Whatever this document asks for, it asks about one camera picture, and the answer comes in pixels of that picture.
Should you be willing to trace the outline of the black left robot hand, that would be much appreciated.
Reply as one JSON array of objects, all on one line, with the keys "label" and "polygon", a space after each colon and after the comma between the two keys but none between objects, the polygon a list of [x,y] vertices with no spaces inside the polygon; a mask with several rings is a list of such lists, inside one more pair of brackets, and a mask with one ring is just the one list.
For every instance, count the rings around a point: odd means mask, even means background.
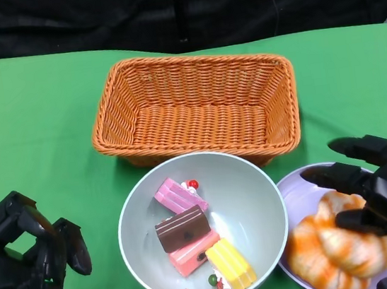
[{"label": "black left robot hand", "polygon": [[0,289],[63,289],[67,268],[88,276],[92,267],[77,224],[51,224],[18,191],[0,202]]}]

